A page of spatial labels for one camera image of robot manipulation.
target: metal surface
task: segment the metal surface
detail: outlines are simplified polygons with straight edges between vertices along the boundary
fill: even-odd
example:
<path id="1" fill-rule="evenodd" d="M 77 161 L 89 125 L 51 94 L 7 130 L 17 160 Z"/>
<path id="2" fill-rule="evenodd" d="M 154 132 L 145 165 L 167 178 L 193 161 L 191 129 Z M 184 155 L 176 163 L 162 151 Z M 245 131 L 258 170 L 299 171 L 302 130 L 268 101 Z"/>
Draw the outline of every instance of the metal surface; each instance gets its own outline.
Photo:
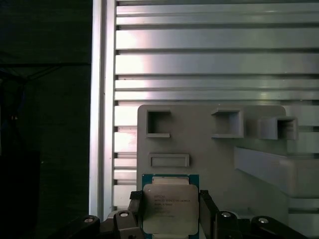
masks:
<path id="1" fill-rule="evenodd" d="M 268 223 L 268 220 L 266 218 L 260 218 L 258 219 L 261 223 Z"/>
<path id="2" fill-rule="evenodd" d="M 110 198 L 113 205 L 126 206 L 113 197 L 110 180 L 117 178 L 115 184 L 121 184 L 123 192 L 136 180 L 137 110 L 143 104 L 281 104 L 303 127 L 300 139 L 288 143 L 289 154 L 319 153 L 314 128 L 319 126 L 319 3 L 180 3 L 94 1 L 90 132 L 94 215 L 103 203 L 107 214 Z M 115 65 L 113 58 L 105 61 L 105 54 L 116 57 Z M 104 82 L 109 84 L 107 112 L 101 99 Z M 108 125 L 105 135 L 103 123 Z M 105 140 L 104 158 L 99 136 Z M 106 201 L 99 190 L 110 195 Z M 315 221 L 310 220 L 314 217 L 306 216 L 309 230 L 316 232 Z"/>
<path id="3" fill-rule="evenodd" d="M 319 100 L 319 91 L 225 91 L 225 90 L 202 90 L 202 91 L 117 91 L 116 101 L 130 100 L 162 100 L 162 101 L 198 101 L 198 100 Z"/>
<path id="4" fill-rule="evenodd" d="M 136 130 L 125 133 L 116 132 L 114 144 L 116 153 L 136 153 Z M 300 132 L 299 139 L 288 141 L 287 147 L 289 153 L 319 153 L 318 144 L 319 132 Z"/>
<path id="5" fill-rule="evenodd" d="M 90 112 L 90 187 L 89 187 L 89 213 L 99 218 L 103 217 L 103 169 L 101 168 L 102 142 L 100 130 L 103 125 L 101 117 L 103 94 L 103 77 L 101 72 L 103 63 L 100 62 L 103 49 L 103 5 L 102 0 L 93 1 L 93 31 L 92 31 L 92 74 L 91 74 L 91 112 Z"/>
<path id="6" fill-rule="evenodd" d="M 309 49 L 319 47 L 317 28 L 167 29 L 117 31 L 116 49 Z"/>
<path id="7" fill-rule="evenodd" d="M 318 4 L 120 6 L 118 25 L 318 23 Z"/>
<path id="8" fill-rule="evenodd" d="M 287 116 L 298 117 L 298 123 L 300 126 L 319 126 L 319 106 L 284 105 L 284 107 L 286 109 Z M 115 126 L 137 126 L 138 108 L 139 106 L 135 105 L 115 106 Z"/>
<path id="9" fill-rule="evenodd" d="M 223 217 L 225 217 L 225 218 L 230 217 L 230 213 L 228 213 L 228 212 L 223 212 L 221 215 L 222 215 Z"/>
<path id="10" fill-rule="evenodd" d="M 146 53 L 116 56 L 115 72 L 118 75 L 318 74 L 318 61 L 319 55 L 313 53 Z"/>

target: dark background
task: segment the dark background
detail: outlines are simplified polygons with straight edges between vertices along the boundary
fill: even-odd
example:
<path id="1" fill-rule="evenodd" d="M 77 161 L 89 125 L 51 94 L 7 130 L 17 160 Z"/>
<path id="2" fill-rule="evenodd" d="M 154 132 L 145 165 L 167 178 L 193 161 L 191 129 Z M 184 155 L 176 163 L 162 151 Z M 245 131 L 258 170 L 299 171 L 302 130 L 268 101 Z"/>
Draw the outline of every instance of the dark background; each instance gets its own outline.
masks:
<path id="1" fill-rule="evenodd" d="M 0 64 L 90 63 L 91 25 L 90 0 L 0 0 Z M 23 76 L 41 69 L 15 68 Z M 26 85 L 17 125 L 41 162 L 38 223 L 28 237 L 88 214 L 90 74 L 90 66 L 63 67 Z"/>

